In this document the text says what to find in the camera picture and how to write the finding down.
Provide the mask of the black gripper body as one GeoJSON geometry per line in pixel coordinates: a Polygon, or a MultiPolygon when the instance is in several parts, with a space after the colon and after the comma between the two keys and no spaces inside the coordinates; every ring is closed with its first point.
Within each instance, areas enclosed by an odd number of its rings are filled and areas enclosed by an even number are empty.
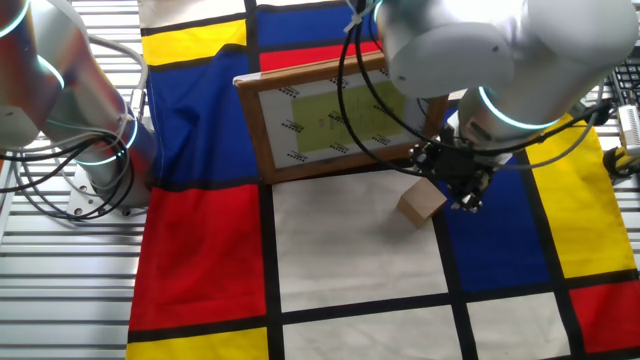
{"type": "Polygon", "coordinates": [[[415,145],[409,154],[417,169],[445,182],[453,193],[483,194],[495,170],[475,160],[470,153],[470,142],[457,136],[453,127],[444,127],[436,140],[445,145],[461,145],[462,149],[451,150],[434,143],[415,145]]]}

